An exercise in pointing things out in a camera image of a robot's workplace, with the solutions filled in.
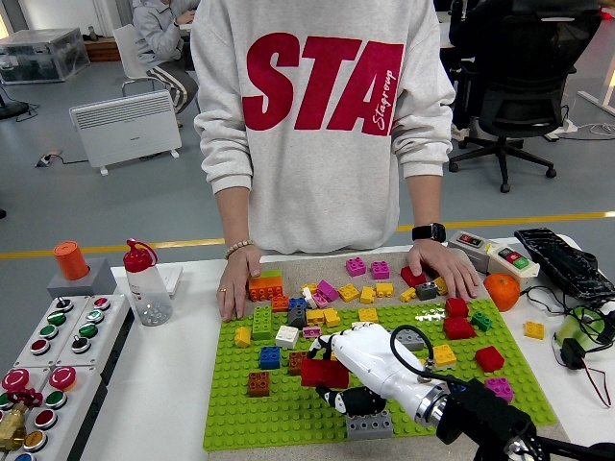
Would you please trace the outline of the person's left hand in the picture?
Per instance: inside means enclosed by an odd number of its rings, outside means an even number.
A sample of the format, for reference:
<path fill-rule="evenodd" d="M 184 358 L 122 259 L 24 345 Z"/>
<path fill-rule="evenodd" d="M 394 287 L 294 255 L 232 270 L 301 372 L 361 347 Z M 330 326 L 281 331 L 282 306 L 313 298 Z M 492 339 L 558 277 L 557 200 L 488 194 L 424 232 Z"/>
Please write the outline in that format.
<path fill-rule="evenodd" d="M 478 295 L 480 279 L 474 266 L 443 244 L 433 240 L 416 240 L 406 259 L 414 276 L 419 276 L 424 266 L 435 271 L 445 281 L 450 296 L 470 300 Z"/>

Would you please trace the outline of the person's right hand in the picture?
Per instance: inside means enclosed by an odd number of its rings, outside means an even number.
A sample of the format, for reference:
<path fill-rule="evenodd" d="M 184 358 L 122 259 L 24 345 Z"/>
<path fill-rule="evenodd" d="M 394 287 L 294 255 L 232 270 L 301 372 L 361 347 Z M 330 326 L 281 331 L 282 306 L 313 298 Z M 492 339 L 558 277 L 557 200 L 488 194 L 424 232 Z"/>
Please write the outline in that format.
<path fill-rule="evenodd" d="M 244 316 L 248 281 L 260 276 L 260 258 L 261 251 L 256 245 L 239 248 L 229 255 L 216 294 L 224 322 Z"/>

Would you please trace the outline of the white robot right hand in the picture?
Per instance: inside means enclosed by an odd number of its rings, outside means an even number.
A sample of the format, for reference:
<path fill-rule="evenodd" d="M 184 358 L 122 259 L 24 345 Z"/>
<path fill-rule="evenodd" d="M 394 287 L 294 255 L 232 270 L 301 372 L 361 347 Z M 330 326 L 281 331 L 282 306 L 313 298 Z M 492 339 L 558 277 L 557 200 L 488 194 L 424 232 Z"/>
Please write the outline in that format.
<path fill-rule="evenodd" d="M 363 383 L 343 392 L 318 386 L 317 393 L 339 413 L 363 416 L 381 412 L 387 400 L 396 400 L 407 415 L 423 426 L 439 424 L 448 389 L 429 376 L 433 360 L 420 360 L 379 324 L 366 323 L 315 339 L 307 357 L 320 350 L 334 353 Z"/>

